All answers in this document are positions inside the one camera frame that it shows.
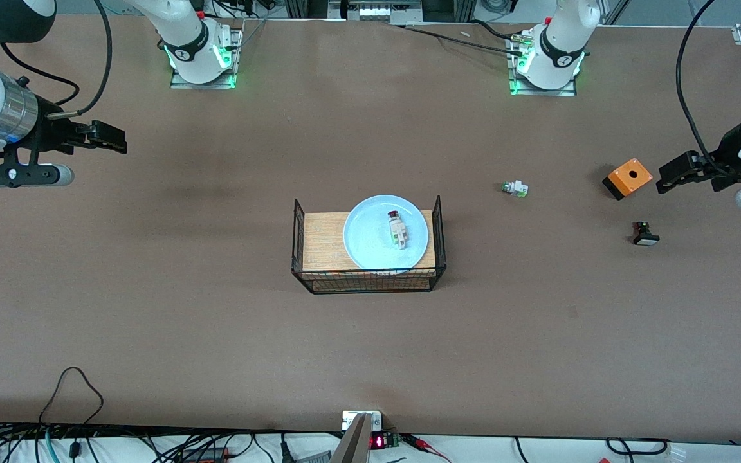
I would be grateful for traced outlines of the white lit device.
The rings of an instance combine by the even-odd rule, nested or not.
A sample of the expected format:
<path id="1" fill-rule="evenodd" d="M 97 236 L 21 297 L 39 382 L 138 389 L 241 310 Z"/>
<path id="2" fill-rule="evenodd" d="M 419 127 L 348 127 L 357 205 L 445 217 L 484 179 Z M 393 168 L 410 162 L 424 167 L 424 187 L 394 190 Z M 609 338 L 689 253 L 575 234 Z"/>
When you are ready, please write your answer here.
<path id="1" fill-rule="evenodd" d="M 388 21 L 388 23 L 404 23 L 411 13 L 421 11 L 420 3 L 395 2 L 361 2 L 352 3 L 353 10 L 358 13 L 360 21 Z"/>

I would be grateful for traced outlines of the aluminium frame structure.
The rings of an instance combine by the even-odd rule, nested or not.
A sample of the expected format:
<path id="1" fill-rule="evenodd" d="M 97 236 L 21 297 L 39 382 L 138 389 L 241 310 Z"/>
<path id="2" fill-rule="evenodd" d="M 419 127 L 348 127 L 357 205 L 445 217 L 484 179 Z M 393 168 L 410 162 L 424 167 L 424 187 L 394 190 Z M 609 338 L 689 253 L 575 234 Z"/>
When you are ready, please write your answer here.
<path id="1" fill-rule="evenodd" d="M 277 0 L 283 2 L 292 19 L 333 19 L 359 21 L 352 3 L 362 0 Z M 367 0 L 369 2 L 420 3 L 421 11 L 411 13 L 404 23 L 467 23 L 479 0 Z"/>

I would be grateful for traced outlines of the orange button enclosure box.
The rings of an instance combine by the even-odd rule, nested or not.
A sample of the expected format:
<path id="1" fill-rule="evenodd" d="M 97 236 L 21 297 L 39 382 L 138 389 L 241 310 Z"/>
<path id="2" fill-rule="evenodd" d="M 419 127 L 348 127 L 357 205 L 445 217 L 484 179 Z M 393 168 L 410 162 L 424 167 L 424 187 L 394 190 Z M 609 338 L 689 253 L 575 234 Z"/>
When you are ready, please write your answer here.
<path id="1" fill-rule="evenodd" d="M 632 158 L 621 166 L 615 167 L 603 179 L 602 185 L 612 194 L 612 197 L 620 201 L 643 188 L 653 178 L 650 171 L 637 158 Z"/>

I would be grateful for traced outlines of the light blue round plate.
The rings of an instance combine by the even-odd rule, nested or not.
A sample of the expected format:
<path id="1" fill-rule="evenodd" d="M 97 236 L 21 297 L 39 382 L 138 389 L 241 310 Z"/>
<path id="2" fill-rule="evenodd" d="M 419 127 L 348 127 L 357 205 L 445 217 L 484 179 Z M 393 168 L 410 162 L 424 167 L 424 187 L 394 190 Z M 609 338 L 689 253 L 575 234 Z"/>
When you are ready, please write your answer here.
<path id="1" fill-rule="evenodd" d="M 399 214 L 407 239 L 394 239 L 390 213 Z M 417 267 L 426 254 L 430 228 L 423 211 L 403 197 L 376 195 L 359 202 L 347 215 L 343 243 L 353 263 L 364 270 L 403 271 Z"/>

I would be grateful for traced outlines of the red and black probe clips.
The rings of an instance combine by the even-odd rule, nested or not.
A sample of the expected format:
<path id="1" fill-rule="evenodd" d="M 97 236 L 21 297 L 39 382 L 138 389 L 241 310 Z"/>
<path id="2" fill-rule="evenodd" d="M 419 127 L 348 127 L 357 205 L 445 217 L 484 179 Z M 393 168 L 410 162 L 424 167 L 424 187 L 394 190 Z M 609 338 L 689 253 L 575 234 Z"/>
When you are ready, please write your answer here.
<path id="1" fill-rule="evenodd" d="M 408 433 L 401 433 L 399 436 L 402 442 L 404 442 L 408 446 L 411 446 L 415 450 L 427 453 L 429 455 L 435 455 L 436 457 L 444 460 L 446 463 L 453 463 L 453 461 L 450 460 L 446 455 L 443 455 L 440 451 L 435 450 L 435 448 L 429 445 L 429 443 L 425 440 Z"/>

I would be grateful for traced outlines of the black power adapter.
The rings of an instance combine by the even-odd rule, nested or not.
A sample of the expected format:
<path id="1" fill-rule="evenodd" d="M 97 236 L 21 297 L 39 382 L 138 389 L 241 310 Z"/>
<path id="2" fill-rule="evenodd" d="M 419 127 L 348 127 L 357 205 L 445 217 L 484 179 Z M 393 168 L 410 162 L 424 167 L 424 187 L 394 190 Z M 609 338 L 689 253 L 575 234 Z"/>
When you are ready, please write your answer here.
<path id="1" fill-rule="evenodd" d="M 178 463 L 228 463 L 230 452 L 224 446 L 195 448 L 183 452 Z"/>

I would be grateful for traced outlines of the black square white-capped button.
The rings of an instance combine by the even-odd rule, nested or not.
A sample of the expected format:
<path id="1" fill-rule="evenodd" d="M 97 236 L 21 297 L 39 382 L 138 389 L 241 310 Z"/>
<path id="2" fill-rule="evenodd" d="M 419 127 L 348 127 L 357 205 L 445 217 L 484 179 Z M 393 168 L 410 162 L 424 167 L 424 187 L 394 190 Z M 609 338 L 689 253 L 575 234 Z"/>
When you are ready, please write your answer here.
<path id="1" fill-rule="evenodd" d="M 658 235 L 653 234 L 649 222 L 635 222 L 633 228 L 632 243 L 636 246 L 653 246 L 661 240 Z"/>

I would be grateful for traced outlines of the red push button switch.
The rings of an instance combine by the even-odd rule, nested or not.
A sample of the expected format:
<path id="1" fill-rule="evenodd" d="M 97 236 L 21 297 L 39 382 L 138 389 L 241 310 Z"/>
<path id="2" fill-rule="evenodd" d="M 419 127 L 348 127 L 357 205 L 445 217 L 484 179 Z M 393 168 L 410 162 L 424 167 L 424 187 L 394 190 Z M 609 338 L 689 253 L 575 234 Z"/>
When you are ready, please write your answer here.
<path id="1" fill-rule="evenodd" d="M 399 214 L 399 211 L 392 210 L 387 214 L 389 218 L 389 231 L 395 246 L 403 250 L 408 246 L 408 229 Z"/>

